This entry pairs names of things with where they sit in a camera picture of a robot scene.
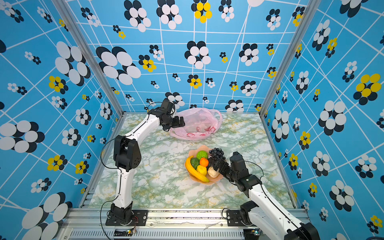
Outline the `black fake grapes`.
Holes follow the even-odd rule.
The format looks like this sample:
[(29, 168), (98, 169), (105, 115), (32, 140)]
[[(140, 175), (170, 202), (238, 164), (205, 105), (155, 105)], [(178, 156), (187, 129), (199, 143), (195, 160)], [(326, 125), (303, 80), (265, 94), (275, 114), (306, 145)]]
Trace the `black fake grapes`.
[(218, 160), (225, 160), (226, 157), (224, 156), (224, 151), (220, 148), (214, 148), (212, 150), (209, 150), (209, 153), (211, 155), (211, 158), (214, 160), (214, 161), (218, 161)]

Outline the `orange fake carrot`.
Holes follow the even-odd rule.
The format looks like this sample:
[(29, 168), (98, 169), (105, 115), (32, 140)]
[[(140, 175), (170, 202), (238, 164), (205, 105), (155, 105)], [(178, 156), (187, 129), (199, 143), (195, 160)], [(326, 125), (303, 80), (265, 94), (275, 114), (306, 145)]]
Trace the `orange fake carrot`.
[(209, 160), (206, 158), (201, 158), (200, 159), (200, 165), (205, 167), (205, 168), (208, 167), (209, 166)]

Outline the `yellow fake lemon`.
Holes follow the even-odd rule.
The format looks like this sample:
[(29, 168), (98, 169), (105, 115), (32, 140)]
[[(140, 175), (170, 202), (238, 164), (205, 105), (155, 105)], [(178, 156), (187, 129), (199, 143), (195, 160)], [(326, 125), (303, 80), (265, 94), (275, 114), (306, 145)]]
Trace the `yellow fake lemon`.
[(199, 165), (199, 166), (197, 167), (196, 170), (197, 170), (197, 172), (198, 172), (199, 174), (201, 174), (201, 175), (203, 175), (203, 176), (206, 176), (207, 173), (208, 173), (207, 168), (205, 168), (205, 167), (203, 167), (203, 166), (201, 166), (201, 165)]

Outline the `pink plastic bag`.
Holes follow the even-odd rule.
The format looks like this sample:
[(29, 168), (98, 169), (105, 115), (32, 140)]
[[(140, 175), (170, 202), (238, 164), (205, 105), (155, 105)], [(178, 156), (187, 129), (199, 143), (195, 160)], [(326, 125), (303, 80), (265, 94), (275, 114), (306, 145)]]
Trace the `pink plastic bag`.
[(216, 133), (223, 123), (223, 116), (218, 110), (192, 108), (176, 113), (183, 117), (185, 126), (171, 128), (170, 136), (186, 141), (200, 141)]

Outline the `green fake lime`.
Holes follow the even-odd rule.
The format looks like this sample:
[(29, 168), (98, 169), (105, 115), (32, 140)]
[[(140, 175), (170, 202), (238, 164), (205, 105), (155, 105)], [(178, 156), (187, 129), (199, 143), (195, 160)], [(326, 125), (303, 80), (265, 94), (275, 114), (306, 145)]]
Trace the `green fake lime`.
[(201, 160), (202, 158), (208, 159), (209, 154), (206, 151), (198, 151), (196, 158)]

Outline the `dark fake avocado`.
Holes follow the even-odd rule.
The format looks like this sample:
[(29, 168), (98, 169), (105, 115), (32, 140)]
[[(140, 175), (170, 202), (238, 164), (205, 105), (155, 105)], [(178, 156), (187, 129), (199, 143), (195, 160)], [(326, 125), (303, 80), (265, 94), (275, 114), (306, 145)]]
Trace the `dark fake avocado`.
[(197, 158), (192, 158), (190, 160), (190, 163), (192, 165), (192, 167), (196, 170), (197, 167), (200, 165), (200, 161), (197, 159)]

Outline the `yellow fake banana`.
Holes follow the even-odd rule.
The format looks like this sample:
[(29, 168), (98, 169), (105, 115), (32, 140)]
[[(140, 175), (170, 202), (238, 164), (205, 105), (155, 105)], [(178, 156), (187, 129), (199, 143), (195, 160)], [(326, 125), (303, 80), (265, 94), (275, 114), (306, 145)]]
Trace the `yellow fake banana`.
[(200, 182), (202, 183), (209, 183), (210, 180), (207, 178), (207, 175), (206, 176), (203, 176), (201, 174), (199, 174), (197, 172), (197, 170), (195, 170), (191, 163), (190, 163), (190, 160), (193, 158), (194, 156), (190, 156), (187, 158), (186, 162), (185, 162), (185, 167), (187, 169), (187, 171), (189, 172), (189, 174), (191, 174), (192, 176), (194, 176), (196, 179), (198, 179)]

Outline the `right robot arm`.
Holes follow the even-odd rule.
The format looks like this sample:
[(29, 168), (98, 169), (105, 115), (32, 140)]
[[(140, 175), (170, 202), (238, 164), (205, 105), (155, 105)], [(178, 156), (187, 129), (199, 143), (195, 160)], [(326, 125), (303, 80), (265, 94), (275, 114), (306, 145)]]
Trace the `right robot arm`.
[(250, 200), (241, 205), (241, 218), (246, 226), (255, 225), (271, 240), (319, 240), (312, 223), (304, 224), (286, 210), (267, 190), (260, 178), (250, 174), (243, 156), (234, 152), (226, 162), (224, 152), (210, 150), (209, 162)]

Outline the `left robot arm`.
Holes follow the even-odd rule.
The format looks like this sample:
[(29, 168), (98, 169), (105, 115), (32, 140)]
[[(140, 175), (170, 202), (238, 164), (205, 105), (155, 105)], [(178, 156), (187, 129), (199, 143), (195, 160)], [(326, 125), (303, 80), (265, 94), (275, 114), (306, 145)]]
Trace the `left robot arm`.
[(136, 168), (141, 163), (140, 144), (159, 126), (168, 132), (171, 128), (185, 126), (184, 118), (174, 116), (175, 104), (164, 99), (160, 107), (151, 109), (143, 121), (129, 133), (114, 139), (114, 161), (118, 172), (116, 197), (107, 214), (107, 226), (129, 226), (137, 219), (132, 210), (132, 187)]

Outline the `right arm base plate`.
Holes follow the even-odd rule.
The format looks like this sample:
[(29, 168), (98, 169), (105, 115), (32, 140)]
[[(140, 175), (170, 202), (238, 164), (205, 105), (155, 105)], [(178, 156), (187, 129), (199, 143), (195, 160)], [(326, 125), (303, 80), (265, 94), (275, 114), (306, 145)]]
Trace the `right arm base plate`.
[(240, 210), (226, 210), (224, 217), (229, 227), (253, 227), (254, 225)]

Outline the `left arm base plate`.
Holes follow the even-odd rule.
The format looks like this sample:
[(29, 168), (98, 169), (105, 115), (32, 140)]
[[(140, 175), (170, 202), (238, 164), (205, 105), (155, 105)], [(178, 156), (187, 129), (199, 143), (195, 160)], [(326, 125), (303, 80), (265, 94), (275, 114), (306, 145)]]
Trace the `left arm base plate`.
[(148, 210), (121, 210), (109, 211), (106, 226), (145, 226), (148, 219)]

